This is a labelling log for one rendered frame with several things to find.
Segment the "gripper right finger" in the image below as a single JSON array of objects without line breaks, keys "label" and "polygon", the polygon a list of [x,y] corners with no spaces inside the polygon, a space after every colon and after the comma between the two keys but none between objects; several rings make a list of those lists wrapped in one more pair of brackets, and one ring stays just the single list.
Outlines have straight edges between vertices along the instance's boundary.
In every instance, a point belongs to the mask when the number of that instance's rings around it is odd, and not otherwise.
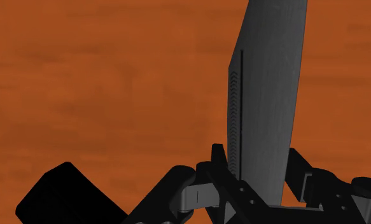
[{"label": "gripper right finger", "polygon": [[371,178],[350,183],[334,173],[311,166],[290,148],[285,182],[299,202],[312,209],[310,224],[371,224]]}]

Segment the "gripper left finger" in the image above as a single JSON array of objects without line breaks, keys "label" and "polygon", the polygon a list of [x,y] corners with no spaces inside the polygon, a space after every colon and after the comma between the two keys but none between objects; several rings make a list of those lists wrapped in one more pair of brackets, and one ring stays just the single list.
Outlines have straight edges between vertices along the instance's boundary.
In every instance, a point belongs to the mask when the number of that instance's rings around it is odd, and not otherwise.
[{"label": "gripper left finger", "polygon": [[172,167],[122,224],[186,224],[199,208],[212,224],[267,224],[266,203],[230,173],[221,144],[196,169]]}]

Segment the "dark grey console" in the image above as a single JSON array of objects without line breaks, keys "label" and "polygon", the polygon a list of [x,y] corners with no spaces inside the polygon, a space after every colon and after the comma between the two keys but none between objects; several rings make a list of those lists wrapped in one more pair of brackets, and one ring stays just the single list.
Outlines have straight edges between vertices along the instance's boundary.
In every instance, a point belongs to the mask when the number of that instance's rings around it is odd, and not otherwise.
[{"label": "dark grey console", "polygon": [[307,0],[248,0],[228,67],[228,169],[281,204],[302,61]]}]

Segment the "black box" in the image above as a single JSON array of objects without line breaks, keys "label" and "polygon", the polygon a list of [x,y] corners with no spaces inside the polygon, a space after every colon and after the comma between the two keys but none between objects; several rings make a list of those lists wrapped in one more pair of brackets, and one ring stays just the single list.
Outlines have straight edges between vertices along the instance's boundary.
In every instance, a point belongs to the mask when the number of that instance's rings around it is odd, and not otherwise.
[{"label": "black box", "polygon": [[127,217],[70,162],[44,173],[15,214],[23,224],[121,224]]}]

